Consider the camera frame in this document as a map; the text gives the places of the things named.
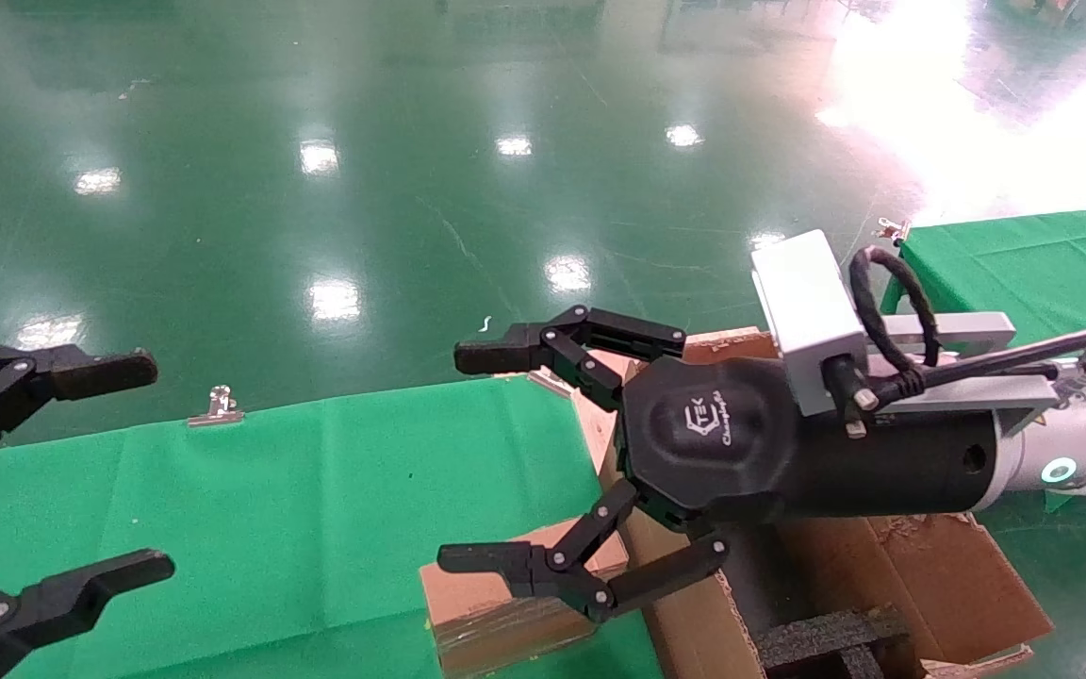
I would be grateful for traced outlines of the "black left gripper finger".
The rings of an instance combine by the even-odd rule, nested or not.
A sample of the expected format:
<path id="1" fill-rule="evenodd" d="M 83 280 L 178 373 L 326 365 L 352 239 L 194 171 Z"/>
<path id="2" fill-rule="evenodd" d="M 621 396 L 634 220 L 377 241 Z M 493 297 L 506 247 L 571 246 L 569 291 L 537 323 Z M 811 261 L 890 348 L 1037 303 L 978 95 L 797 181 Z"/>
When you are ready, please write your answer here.
<path id="1" fill-rule="evenodd" d="M 112 598 L 162 583 L 175 563 L 159 550 L 137 550 L 43 577 L 14 596 L 0 590 L 0 678 L 38 649 L 89 632 Z"/>
<path id="2" fill-rule="evenodd" d="M 72 344 L 36 351 L 0 344 L 0 441 L 51 401 L 108 395 L 156 379 L 156 361 L 143 349 L 91 356 Z"/>

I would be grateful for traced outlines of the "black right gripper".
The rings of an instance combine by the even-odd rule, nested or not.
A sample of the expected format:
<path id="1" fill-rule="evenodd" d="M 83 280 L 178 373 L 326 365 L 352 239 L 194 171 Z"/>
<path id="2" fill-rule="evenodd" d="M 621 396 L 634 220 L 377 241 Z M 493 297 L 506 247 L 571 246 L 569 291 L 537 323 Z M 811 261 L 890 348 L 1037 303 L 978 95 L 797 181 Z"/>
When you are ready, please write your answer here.
<path id="1" fill-rule="evenodd" d="M 603 411 L 619 408 L 619 467 L 630 481 L 615 482 L 554 546 L 444 544 L 439 568 L 496 574 L 512 598 L 560 599 L 589 621 L 607 623 L 706 580 L 730 553 L 710 533 L 602 580 L 589 559 L 637 504 L 668 529 L 690 532 L 724 521 L 962 513 L 992 489 L 999 440 L 992 412 L 896 413 L 853 439 L 833 412 L 801 414 L 775 359 L 689 364 L 675 359 L 685 341 L 681 328 L 577 305 L 551 320 L 513 323 L 498 339 L 456 343 L 459 373 L 547 367 Z M 591 351 L 649 365 L 622 387 Z"/>

